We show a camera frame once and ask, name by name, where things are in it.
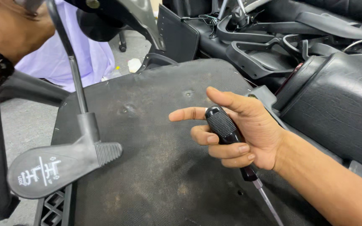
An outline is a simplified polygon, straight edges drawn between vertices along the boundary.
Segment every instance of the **chair wheel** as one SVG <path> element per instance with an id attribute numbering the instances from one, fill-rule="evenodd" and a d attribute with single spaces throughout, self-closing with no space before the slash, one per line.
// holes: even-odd
<path id="1" fill-rule="evenodd" d="M 119 50 L 120 50 L 121 52 L 127 51 L 127 48 L 123 47 L 122 45 L 119 45 L 118 48 L 119 48 Z"/>

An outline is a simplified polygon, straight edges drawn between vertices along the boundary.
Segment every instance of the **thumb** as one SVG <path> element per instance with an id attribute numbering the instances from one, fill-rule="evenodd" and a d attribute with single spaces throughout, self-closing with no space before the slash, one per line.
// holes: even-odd
<path id="1" fill-rule="evenodd" d="M 221 92 L 211 86 L 206 89 L 206 95 L 214 103 L 227 107 L 242 116 L 257 116 L 267 112 L 260 100 L 241 96 L 232 92 Z"/>

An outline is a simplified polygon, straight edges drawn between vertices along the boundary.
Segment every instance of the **purple cloth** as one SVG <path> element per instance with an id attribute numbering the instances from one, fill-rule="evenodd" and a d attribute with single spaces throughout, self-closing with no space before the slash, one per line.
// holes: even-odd
<path id="1" fill-rule="evenodd" d="M 114 69 L 114 55 L 106 42 L 96 42 L 83 34 L 76 19 L 76 7 L 56 0 L 58 13 L 75 52 L 83 87 L 101 81 Z M 57 32 L 37 51 L 25 56 L 15 68 L 36 78 L 45 78 L 75 91 L 68 56 Z"/>

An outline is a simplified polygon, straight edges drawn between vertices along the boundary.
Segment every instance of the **floor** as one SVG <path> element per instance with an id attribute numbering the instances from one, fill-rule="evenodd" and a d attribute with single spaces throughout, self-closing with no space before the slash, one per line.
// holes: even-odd
<path id="1" fill-rule="evenodd" d="M 118 35 L 109 42 L 115 65 L 119 66 L 121 75 L 129 74 L 128 60 L 138 58 L 143 62 L 150 49 L 150 42 L 136 31 L 125 31 L 125 38 L 128 47 L 125 53 L 118 49 Z M 21 99 L 12 99 L 1 104 L 8 166 L 22 152 L 50 145 L 57 110 L 57 107 Z M 37 200 L 21 199 L 12 216 L 0 221 L 0 226 L 33 225 L 36 206 Z"/>

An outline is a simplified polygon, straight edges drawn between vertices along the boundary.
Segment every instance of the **screw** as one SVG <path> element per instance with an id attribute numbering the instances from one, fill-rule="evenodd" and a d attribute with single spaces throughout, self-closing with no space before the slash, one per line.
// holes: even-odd
<path id="1" fill-rule="evenodd" d="M 90 8 L 99 8 L 100 2 L 98 0 L 86 0 L 86 5 Z"/>

